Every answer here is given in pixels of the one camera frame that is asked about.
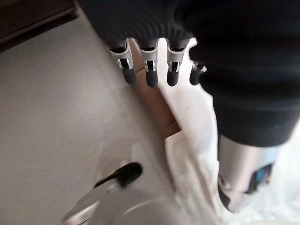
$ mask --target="robotic hand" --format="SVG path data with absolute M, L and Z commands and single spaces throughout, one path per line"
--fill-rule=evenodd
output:
M 186 45 L 197 38 L 190 82 L 213 97 L 219 196 L 240 210 L 269 182 L 278 147 L 299 119 L 300 1 L 78 1 L 129 84 L 136 76 L 128 38 L 139 44 L 150 87 L 158 83 L 158 39 L 167 39 L 174 86 Z

